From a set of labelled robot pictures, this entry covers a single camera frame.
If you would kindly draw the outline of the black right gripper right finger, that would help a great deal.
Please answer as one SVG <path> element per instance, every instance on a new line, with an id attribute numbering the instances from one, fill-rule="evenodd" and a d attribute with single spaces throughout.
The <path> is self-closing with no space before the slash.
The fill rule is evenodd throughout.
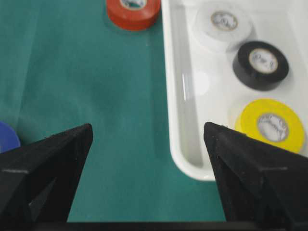
<path id="1" fill-rule="evenodd" d="M 308 224 L 308 159 L 212 122 L 204 125 L 227 221 Z"/>

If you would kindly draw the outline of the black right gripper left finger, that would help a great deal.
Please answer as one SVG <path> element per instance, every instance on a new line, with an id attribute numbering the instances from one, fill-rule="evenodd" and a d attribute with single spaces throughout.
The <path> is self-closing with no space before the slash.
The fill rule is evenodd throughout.
<path id="1" fill-rule="evenodd" d="M 84 124 L 0 155 L 0 222 L 66 222 L 93 142 Z"/>

